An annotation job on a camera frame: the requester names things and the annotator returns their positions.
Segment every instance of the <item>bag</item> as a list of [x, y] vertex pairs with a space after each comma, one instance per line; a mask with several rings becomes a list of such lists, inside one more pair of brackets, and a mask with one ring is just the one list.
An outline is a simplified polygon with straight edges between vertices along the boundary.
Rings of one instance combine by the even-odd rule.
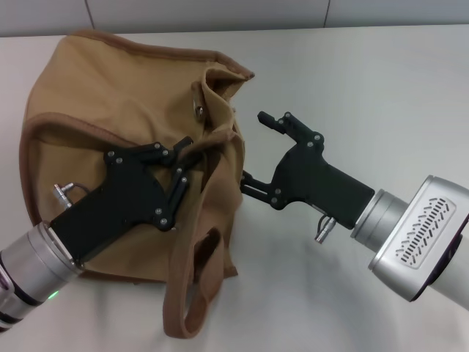
[[[84, 264], [85, 274], [101, 279], [167, 282], [163, 325], [169, 336], [195, 336], [223, 278], [237, 275], [228, 245], [242, 199], [244, 144], [229, 99], [252, 77], [215, 51], [143, 45], [85, 30], [60, 41], [29, 96], [20, 172], [34, 225], [63, 211], [54, 183], [97, 188], [106, 176], [103, 152], [113, 146], [158, 141], [172, 149], [189, 136], [194, 143], [182, 154], [202, 152], [173, 230], [141, 224]], [[167, 187], [168, 169], [154, 175]], [[84, 193], [69, 195], [77, 202]]]

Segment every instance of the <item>fabric bag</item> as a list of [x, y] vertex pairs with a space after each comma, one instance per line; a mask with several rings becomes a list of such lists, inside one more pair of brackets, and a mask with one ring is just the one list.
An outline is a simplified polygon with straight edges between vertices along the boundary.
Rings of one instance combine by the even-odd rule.
[[[182, 154], [202, 152], [173, 230], [134, 227], [84, 264], [86, 273], [129, 282], [167, 282], [169, 336], [195, 336], [224, 277], [237, 275], [228, 245], [241, 202], [244, 145], [230, 98], [254, 74], [215, 52], [164, 48], [85, 30], [65, 37], [32, 88], [23, 122], [20, 172], [33, 224], [63, 208], [54, 183], [97, 188], [103, 152], [156, 141]], [[163, 187], [168, 169], [154, 175]], [[70, 192], [77, 202], [85, 194]], [[185, 307], [188, 288], [195, 293]]]

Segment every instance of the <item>green led light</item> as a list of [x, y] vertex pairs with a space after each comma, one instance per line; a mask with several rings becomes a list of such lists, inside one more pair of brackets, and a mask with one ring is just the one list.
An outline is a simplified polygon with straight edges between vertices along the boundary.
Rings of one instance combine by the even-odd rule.
[[57, 293], [59, 293], [59, 291], [56, 291], [56, 292], [52, 293], [52, 294], [49, 296], [49, 298], [48, 298], [48, 299], [52, 299], [52, 298], [54, 298], [54, 297], [56, 296], [56, 294], [57, 294]]

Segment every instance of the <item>vent grille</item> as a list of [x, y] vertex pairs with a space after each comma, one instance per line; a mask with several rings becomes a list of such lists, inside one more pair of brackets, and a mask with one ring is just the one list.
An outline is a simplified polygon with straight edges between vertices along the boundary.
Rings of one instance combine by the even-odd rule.
[[431, 198], [422, 202], [422, 207], [415, 209], [404, 224], [402, 240], [396, 249], [396, 257], [411, 268], [418, 268], [440, 236], [455, 206], [446, 198]]

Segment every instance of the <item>table surface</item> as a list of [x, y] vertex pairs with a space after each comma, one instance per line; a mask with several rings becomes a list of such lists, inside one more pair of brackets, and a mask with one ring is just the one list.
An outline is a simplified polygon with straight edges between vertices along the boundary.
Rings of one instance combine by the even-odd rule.
[[[260, 125], [291, 111], [325, 136], [325, 158], [410, 201], [428, 174], [469, 187], [469, 26], [132, 34], [222, 51], [256, 73], [233, 99], [245, 169], [269, 181], [293, 142]], [[60, 37], [0, 39], [0, 248], [30, 228], [18, 172], [29, 90]], [[367, 269], [373, 253], [318, 213], [245, 197], [226, 280], [193, 340], [163, 332], [164, 285], [79, 279], [0, 339], [2, 351], [467, 351], [469, 313], [428, 289], [407, 303]]]

